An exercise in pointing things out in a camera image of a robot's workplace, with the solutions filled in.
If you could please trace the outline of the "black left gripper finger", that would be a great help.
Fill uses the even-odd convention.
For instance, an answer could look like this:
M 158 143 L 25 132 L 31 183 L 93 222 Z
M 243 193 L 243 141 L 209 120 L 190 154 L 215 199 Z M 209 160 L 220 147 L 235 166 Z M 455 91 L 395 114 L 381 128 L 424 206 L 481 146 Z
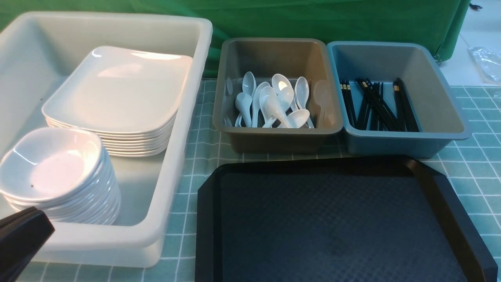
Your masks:
M 0 280 L 15 282 L 55 232 L 55 227 L 36 207 L 1 219 L 0 226 Z

